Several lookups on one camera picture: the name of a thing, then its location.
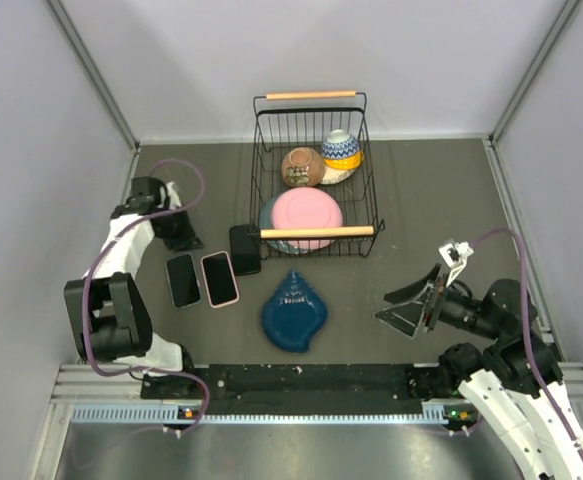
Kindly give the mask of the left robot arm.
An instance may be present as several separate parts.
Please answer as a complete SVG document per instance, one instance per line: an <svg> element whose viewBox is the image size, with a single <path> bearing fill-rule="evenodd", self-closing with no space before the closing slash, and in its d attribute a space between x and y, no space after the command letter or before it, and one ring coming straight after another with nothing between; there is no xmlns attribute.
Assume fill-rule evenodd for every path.
<svg viewBox="0 0 583 480"><path fill-rule="evenodd" d="M126 199L109 217L101 250L77 280L68 281L63 297L77 352L104 378L141 373L163 379L176 396L207 387L197 377L185 347L158 335L136 283L145 251L156 239L177 251L197 240L177 186L152 176L132 180Z"/></svg>

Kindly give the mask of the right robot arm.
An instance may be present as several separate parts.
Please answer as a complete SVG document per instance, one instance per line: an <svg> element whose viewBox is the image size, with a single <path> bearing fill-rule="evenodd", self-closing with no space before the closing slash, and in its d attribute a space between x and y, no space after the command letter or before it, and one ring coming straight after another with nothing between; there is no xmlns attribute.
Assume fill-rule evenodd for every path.
<svg viewBox="0 0 583 480"><path fill-rule="evenodd" d="M417 282L387 293L374 318L408 338L439 323L489 340L448 348L429 373L411 370L410 393L422 400L463 398L490 426L526 479L583 479L583 428L568 397L559 356L532 328L528 292L498 279L476 298L439 265Z"/></svg>

